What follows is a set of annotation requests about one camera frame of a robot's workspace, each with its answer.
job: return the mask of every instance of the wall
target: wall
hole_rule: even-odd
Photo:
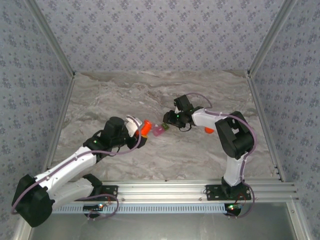
[[[248,69],[282,0],[37,0],[72,68]]]
[[[300,0],[257,71],[264,111],[287,181],[320,239],[320,2]]]
[[[23,1],[0,1],[0,239],[11,239],[15,188],[42,167],[69,83]]]

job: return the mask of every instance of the marble surface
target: marble surface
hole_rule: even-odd
[[[248,158],[245,176],[275,176],[242,71],[77,73],[52,164],[74,153],[87,138],[103,129],[112,116],[125,119],[130,114],[160,124],[163,115],[174,109],[174,99],[189,92],[208,96],[215,112],[242,112],[258,138],[257,149]],[[208,105],[198,96],[189,99],[193,106]],[[101,180],[218,179],[225,172],[226,161],[217,133],[206,134],[203,127],[180,132],[172,126],[158,137],[150,133],[144,147],[129,154],[105,157],[81,175],[92,173]]]

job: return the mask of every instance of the robotic arm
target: robotic arm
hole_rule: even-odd
[[[68,181],[108,156],[108,154],[97,151],[111,152],[113,148],[120,148],[124,145],[133,149],[138,144],[137,130],[142,122],[131,116],[128,116],[127,120],[125,124],[123,119],[111,117],[106,122],[104,129],[87,139],[73,155],[35,177],[29,174],[22,177],[17,185],[12,206],[30,186],[39,183],[25,193],[16,204],[17,213],[31,227],[37,227],[50,216],[53,210],[80,198],[103,193],[101,192],[102,183],[92,174],[85,175],[76,182]],[[144,146],[146,141],[147,136],[142,135],[137,148]]]
[[[241,167],[245,153],[254,146],[254,138],[249,129],[240,121],[221,115],[211,115],[202,106],[194,107],[186,95],[174,100],[175,111],[170,110],[163,117],[163,122],[178,128],[190,126],[205,127],[208,133],[217,131],[222,148],[227,154],[226,171],[222,178],[222,190],[232,199],[239,194],[242,188]],[[244,116],[235,111],[230,116],[235,116],[246,122]]]

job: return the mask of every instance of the metal frame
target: metal frame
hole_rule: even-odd
[[[38,24],[41,32],[45,36],[46,40],[48,41],[49,45],[51,46],[53,52],[55,53],[56,57],[58,58],[59,62],[61,63],[63,69],[65,72],[72,78],[74,76],[74,71],[72,70],[72,67],[60,47],[57,38],[55,37],[54,33],[52,32],[51,28],[49,27],[49,24],[41,12],[40,7],[36,3],[35,0],[24,0],[25,5],[28,7],[28,9],[31,12],[31,15],[33,16],[34,20]]]
[[[276,178],[248,178],[246,180],[255,193],[256,203],[286,203],[294,232],[298,240],[311,240],[311,234],[304,218],[296,186],[293,182],[282,182]],[[117,198],[121,206],[138,204],[176,204],[183,206],[193,204],[216,205],[218,203],[233,203],[234,201],[207,201],[205,186],[220,184],[220,179],[211,180],[127,180],[104,181],[103,185],[117,185]],[[90,201],[90,204],[100,204],[101,201]],[[69,207],[79,207],[88,202],[77,201],[68,204]]]
[[[75,78],[72,77],[72,79],[69,82],[69,85],[67,87],[67,91],[66,94],[64,96],[64,100],[61,106],[61,111],[58,117],[58,120],[56,122],[55,128],[54,128],[54,132],[53,132],[53,137],[51,139],[50,142],[50,147],[48,149],[48,153],[46,154],[43,166],[42,166],[42,172],[45,172],[46,170],[48,170],[48,167],[51,166],[51,163],[55,157],[55,153],[56,153],[56,149],[58,146],[58,142],[59,142],[59,138],[60,138],[60,134],[62,131],[62,125],[64,123],[65,120],[65,116],[67,113],[67,109],[68,109],[68,105],[69,105],[69,101],[71,98],[71,93],[72,90],[74,88],[75,85]]]
[[[56,209],[54,214],[87,214],[90,209],[84,206],[92,206],[92,203],[72,203]],[[105,205],[98,209],[101,214],[112,214],[116,210],[116,204]],[[224,203],[119,203],[116,214],[225,214]]]
[[[262,126],[263,134],[264,134],[264,137],[265,137],[266,144],[267,144],[267,146],[269,148],[269,151],[270,151],[272,162],[278,169],[278,173],[279,173],[280,179],[282,179],[282,181],[285,182],[286,181],[285,172],[284,172],[284,170],[282,168],[282,164],[280,162],[280,158],[279,158],[279,155],[278,155],[278,152],[277,152],[277,149],[276,149],[276,145],[275,145],[274,139],[272,137],[272,133],[270,131],[270,127],[269,127],[269,124],[268,124],[268,121],[267,121],[267,117],[266,117],[265,111],[263,109],[263,106],[262,106],[262,103],[261,103],[261,100],[260,100],[260,97],[259,97],[259,94],[258,94],[257,87],[256,87],[254,81],[251,79],[250,76],[247,76],[247,81],[248,81],[248,84],[249,84],[249,89],[251,91],[252,98],[253,98],[256,110],[258,112],[258,116],[259,116],[260,123],[261,123],[261,126]]]
[[[269,31],[267,32],[258,52],[254,56],[254,59],[249,67],[248,71],[250,77],[254,77],[257,73],[260,65],[264,61],[269,49],[271,48],[272,44],[276,40],[278,33],[282,29],[283,25],[285,24],[289,14],[291,13],[292,9],[296,5],[298,0],[284,0],[282,3]]]

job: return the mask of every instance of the cable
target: cable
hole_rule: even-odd
[[[118,150],[116,151],[116,153],[118,153],[123,146],[124,146],[124,145],[119,146],[119,147],[118,147]]]
[[[212,105],[211,101],[205,95],[202,95],[201,93],[197,93],[197,92],[189,92],[189,93],[186,94],[186,96],[188,96],[188,95],[198,95],[200,97],[203,97],[208,102],[208,104],[210,105],[209,107],[206,107],[206,109],[212,109],[213,108],[213,105]]]
[[[226,113],[217,113],[217,112],[208,111],[207,109],[213,108],[213,105],[212,105],[211,101],[206,96],[204,96],[204,95],[202,95],[200,93],[197,93],[197,92],[190,92],[190,93],[187,93],[186,96],[187,95],[198,95],[198,96],[203,97],[210,105],[210,107],[205,107],[204,108],[204,112],[206,114],[209,114],[209,115],[212,115],[212,116],[222,116],[222,117],[229,117],[229,118],[235,119],[235,120],[239,121],[240,123],[242,123],[243,125],[245,125],[249,129],[249,131],[250,131],[250,133],[251,133],[251,135],[253,137],[253,147],[246,155],[244,155],[243,162],[242,162],[242,165],[241,165],[241,168],[240,168],[240,180],[241,180],[242,184],[245,185],[247,188],[249,188],[250,192],[252,193],[252,204],[251,204],[249,210],[246,213],[242,214],[241,216],[235,217],[235,218],[238,218],[238,219],[244,218],[245,216],[247,216],[252,211],[252,209],[253,209],[253,207],[255,205],[255,193],[254,193],[252,187],[249,184],[245,183],[245,180],[244,180],[244,169],[245,169],[245,165],[246,165],[246,162],[247,162],[247,157],[249,155],[251,155],[255,151],[255,149],[257,147],[257,142],[258,141],[257,141],[257,136],[255,134],[255,131],[253,130],[253,128],[251,126],[249,126],[249,124],[246,121],[242,120],[241,118],[239,118],[237,116],[234,116],[234,115],[231,115],[231,114],[226,114]]]
[[[92,220],[92,221],[100,221],[100,220],[104,220],[104,219],[108,219],[110,217],[112,217],[113,215],[116,214],[116,212],[118,211],[118,208],[119,208],[119,200],[116,196],[114,195],[111,195],[111,194],[107,194],[107,193],[104,193],[104,194],[99,194],[99,195],[95,195],[95,196],[87,196],[87,197],[82,197],[82,198],[79,198],[78,200],[80,201],[83,201],[83,200],[89,200],[89,199],[96,199],[96,198],[99,198],[99,197],[108,197],[108,198],[113,198],[114,200],[116,200],[116,208],[115,210],[109,214],[109,215],[105,215],[105,216],[102,216],[104,214],[98,212],[98,211],[90,211],[88,213],[88,220]],[[99,216],[97,218],[91,218],[90,215],[91,214],[98,214]]]
[[[240,200],[240,196],[242,196],[243,197],[243,199],[244,199],[244,203],[243,204],[241,204],[242,206],[244,206],[245,204],[246,204],[246,202],[247,202],[247,199],[246,199],[246,196],[245,195],[243,195],[241,192],[238,194],[238,198],[237,198],[237,200],[233,203],[233,205],[235,205],[235,204],[237,204],[237,202]]]
[[[189,129],[188,129],[188,130],[185,130],[185,131],[182,131],[182,130],[181,130],[181,127],[179,127],[179,130],[180,130],[180,132],[183,132],[183,133],[189,132],[189,131],[190,131],[191,129],[192,129],[192,126],[191,126],[191,124],[190,124],[190,127],[189,127]]]
[[[43,181],[45,180],[49,180],[55,173],[57,173],[58,171],[60,171],[61,169],[63,169],[64,167],[66,167],[67,165],[69,165],[70,163],[72,163],[73,161],[75,161],[76,159],[84,156],[84,155],[87,155],[87,154],[113,154],[113,155],[123,155],[123,154],[128,154],[128,153],[131,153],[133,150],[135,150],[140,142],[141,142],[141,128],[139,126],[139,123],[131,116],[127,116],[128,118],[130,118],[131,120],[133,120],[133,122],[135,123],[135,125],[137,126],[138,128],[138,132],[139,132],[139,137],[138,137],[138,142],[136,143],[136,145],[130,149],[130,150],[127,150],[127,151],[121,151],[121,152],[111,152],[111,151],[102,151],[102,150],[92,150],[92,151],[86,151],[86,152],[83,152],[83,153],[80,153],[79,155],[71,158],[69,161],[66,161],[64,164],[62,164],[60,167],[58,167],[56,170],[52,171],[51,173],[49,173],[47,176],[41,178],[40,180],[36,181],[34,184],[32,184],[31,186],[29,186],[26,190],[24,190],[21,195],[16,199],[16,201],[14,202],[14,204],[12,205],[12,208],[11,208],[11,211],[10,213],[12,215],[16,215],[18,214],[18,212],[16,212],[16,207],[18,205],[18,203],[21,201],[21,199],[31,190],[33,189],[35,186],[39,185],[40,183],[42,183]]]

